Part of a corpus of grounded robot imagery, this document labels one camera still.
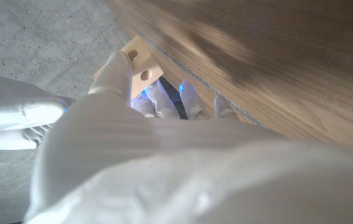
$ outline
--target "wooden piece with holes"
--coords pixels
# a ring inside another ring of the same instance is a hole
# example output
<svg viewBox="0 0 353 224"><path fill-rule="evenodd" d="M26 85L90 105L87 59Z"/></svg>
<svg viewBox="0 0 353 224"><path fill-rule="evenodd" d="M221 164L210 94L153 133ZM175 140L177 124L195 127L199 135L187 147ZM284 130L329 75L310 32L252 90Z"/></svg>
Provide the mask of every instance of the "wooden piece with holes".
<svg viewBox="0 0 353 224"><path fill-rule="evenodd" d="M121 49L126 53L132 64L132 92L134 99L146 87L163 75L163 70L157 64L140 36L136 36L125 47ZM94 80L101 74L102 66L94 74Z"/></svg>

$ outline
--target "wooden panel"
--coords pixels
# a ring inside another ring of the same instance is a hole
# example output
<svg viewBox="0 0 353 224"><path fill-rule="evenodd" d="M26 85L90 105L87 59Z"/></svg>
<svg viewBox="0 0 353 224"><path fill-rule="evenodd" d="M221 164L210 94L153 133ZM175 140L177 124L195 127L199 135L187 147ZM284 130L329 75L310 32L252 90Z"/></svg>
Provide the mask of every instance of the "wooden panel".
<svg viewBox="0 0 353 224"><path fill-rule="evenodd" d="M163 70L152 57L142 38L137 35L132 41L121 49L131 60L132 66L132 91L131 99L145 90L154 81L163 75ZM94 73L94 80L99 77L105 68L103 65Z"/></svg>
<svg viewBox="0 0 353 224"><path fill-rule="evenodd" d="M352 1L108 3L163 50L157 60L171 56L266 127L353 149Z"/></svg>

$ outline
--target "wrinkled fabric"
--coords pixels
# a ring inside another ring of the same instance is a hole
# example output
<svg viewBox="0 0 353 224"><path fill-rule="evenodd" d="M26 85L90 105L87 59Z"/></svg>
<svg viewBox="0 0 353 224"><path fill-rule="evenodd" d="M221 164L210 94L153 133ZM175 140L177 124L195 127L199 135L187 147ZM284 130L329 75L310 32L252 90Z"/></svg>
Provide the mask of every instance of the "wrinkled fabric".
<svg viewBox="0 0 353 224"><path fill-rule="evenodd" d="M0 77L0 149L35 149L74 102L37 86Z"/></svg>
<svg viewBox="0 0 353 224"><path fill-rule="evenodd" d="M39 148L26 223L353 223L352 154L237 121L222 98L221 119L194 106L196 121L146 118L127 56L111 58L123 66Z"/></svg>

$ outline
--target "gloved hand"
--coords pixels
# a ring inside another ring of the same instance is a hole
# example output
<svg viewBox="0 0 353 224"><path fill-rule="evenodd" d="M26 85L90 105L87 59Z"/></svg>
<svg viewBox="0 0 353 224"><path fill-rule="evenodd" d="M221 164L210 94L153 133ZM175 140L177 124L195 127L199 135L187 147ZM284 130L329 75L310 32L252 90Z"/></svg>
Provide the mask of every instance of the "gloved hand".
<svg viewBox="0 0 353 224"><path fill-rule="evenodd" d="M0 149L35 149L73 101L0 77Z"/></svg>
<svg viewBox="0 0 353 224"><path fill-rule="evenodd" d="M353 222L352 155L237 121L219 96L222 119L208 119L187 82L186 113L206 120L174 119L158 82L131 102L131 78L129 58L113 53L53 125L26 223Z"/></svg>
<svg viewBox="0 0 353 224"><path fill-rule="evenodd" d="M199 121L210 118L204 102L191 83L188 81L182 82L179 90L188 119ZM159 117L178 119L180 117L159 80L156 80L141 94L135 97L131 101L131 107L142 113L146 118ZM215 97L214 107L216 118L239 119L223 96L218 95Z"/></svg>

